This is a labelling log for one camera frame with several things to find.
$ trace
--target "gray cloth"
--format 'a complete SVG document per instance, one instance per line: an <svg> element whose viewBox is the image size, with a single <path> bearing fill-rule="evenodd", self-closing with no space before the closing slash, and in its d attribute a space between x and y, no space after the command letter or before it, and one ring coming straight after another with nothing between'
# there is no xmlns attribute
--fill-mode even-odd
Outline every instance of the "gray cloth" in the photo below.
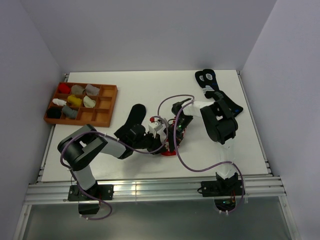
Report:
<svg viewBox="0 0 320 240"><path fill-rule="evenodd" d="M65 116L69 119L76 119L78 111L77 110L73 110L72 108L68 107L68 106L64 106L62 108L62 112L65 114Z"/></svg>
<svg viewBox="0 0 320 240"><path fill-rule="evenodd" d="M71 87L71 94L74 95L83 95L85 92L85 89L82 86L79 85L73 85Z"/></svg>
<svg viewBox="0 0 320 240"><path fill-rule="evenodd" d="M88 84L85 87L85 91L87 95L97 96L99 94L100 89L95 86L92 86L91 84Z"/></svg>

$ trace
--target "white table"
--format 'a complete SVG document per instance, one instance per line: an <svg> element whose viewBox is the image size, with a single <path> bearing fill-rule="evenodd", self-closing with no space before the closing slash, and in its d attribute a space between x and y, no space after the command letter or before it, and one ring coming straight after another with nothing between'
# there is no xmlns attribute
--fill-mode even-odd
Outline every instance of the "white table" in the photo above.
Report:
<svg viewBox="0 0 320 240"><path fill-rule="evenodd" d="M121 127L134 104L143 104L147 109L143 125L157 114L159 103L172 95L191 94L197 101L212 102L206 99L195 80L195 70L188 71L127 71L127 72L73 72L69 82L117 85L118 94L114 106L110 127L96 127L99 132L113 133ZM235 103L244 108L236 117L238 130L234 140L235 163L244 175L268 174L266 163L259 145L257 134L249 113L243 90L235 70L215 71L218 85ZM163 104L160 115L166 119L173 117L173 103L185 99L178 97ZM43 182L70 181L71 175L60 164L59 142L79 129L80 126L55 126L47 153ZM195 117L186 129L179 152L184 162L194 169L202 169L217 163L220 159L220 147L210 140L202 119ZM215 170L191 172L185 169L177 157L139 154L124 160L110 155L98 154L90 164L93 175L98 180L136 180L158 178L185 178L214 176Z"/></svg>

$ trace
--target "black sock with white pattern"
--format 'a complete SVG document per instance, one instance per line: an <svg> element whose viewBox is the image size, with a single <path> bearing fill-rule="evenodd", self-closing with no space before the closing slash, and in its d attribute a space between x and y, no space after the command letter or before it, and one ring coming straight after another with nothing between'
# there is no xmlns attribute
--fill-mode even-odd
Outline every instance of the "black sock with white pattern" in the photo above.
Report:
<svg viewBox="0 0 320 240"><path fill-rule="evenodd" d="M234 117L236 117L244 110L243 107L237 105L223 91L219 89L215 71L213 71L212 69L204 69L203 71L197 71L194 75L197 83L202 88L204 96L207 99L213 98L217 101L222 96L223 100L228 105Z"/></svg>

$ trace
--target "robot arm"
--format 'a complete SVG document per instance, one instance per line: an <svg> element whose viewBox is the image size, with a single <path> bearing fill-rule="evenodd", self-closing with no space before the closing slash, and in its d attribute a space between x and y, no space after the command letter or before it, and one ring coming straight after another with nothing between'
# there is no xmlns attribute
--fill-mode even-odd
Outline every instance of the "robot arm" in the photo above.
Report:
<svg viewBox="0 0 320 240"><path fill-rule="evenodd" d="M171 109L172 113L176 116L178 111L187 104L186 102L188 100L190 99L173 104ZM146 115L145 108L143 110L142 107L144 108L141 104L133 106L128 120L114 133L114 135L122 143L125 143L133 149L147 149L149 152L157 150L153 154L167 151L165 147L161 148L162 142L160 140L160 135L157 133L163 128L164 123L159 120L152 122L149 124L148 133L146 133L146 129L141 125ZM222 99L213 103L194 101L193 104L190 104L183 109L183 112L177 119L176 141L178 145L182 141L184 131L193 120L193 117L200 117L203 119L206 132L214 142L219 142L224 145L227 140L233 139L236 135L238 124ZM83 126L59 143L57 147L59 152L62 153L71 139L88 131L96 131L96 129L89 124ZM174 150L173 133L174 125L171 124L168 127L170 151ZM99 186L92 174L90 162L98 155L98 153L112 155L118 159L125 159L132 155L133 150L122 145L118 141L105 138L104 136L95 133L83 135L69 145L63 158L71 167L80 187L86 193L94 197L99 197Z"/></svg>

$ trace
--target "wooden tray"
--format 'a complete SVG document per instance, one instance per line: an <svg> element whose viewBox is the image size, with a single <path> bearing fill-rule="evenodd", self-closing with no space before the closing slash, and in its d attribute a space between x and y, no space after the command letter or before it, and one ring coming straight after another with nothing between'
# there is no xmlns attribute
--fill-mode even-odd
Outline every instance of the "wooden tray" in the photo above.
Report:
<svg viewBox="0 0 320 240"><path fill-rule="evenodd" d="M86 88L88 83L73 83L73 82L60 82L59 84L66 84L69 88L73 85L79 85L83 88ZM112 113L114 111L114 106L117 97L117 86L116 85L104 85L104 84L91 84L96 88L100 88L98 96L87 95L86 91L83 95L75 95L77 98L82 99L81 107L75 107L68 103L67 98L70 94L60 93L58 87L53 95L50 104L47 109L55 107L55 108L63 108L62 106L55 105L52 100L53 99L62 99L67 102L67 106L70 108L77 110L78 114L75 119L67 118L64 113L61 114L60 119L57 118L49 118L47 117L47 113L44 115L44 120L49 124L66 124L66 125L86 125L91 124L96 127L109 127L110 121L112 117ZM84 97L88 96L92 100L96 101L94 108L88 108L84 106Z"/></svg>

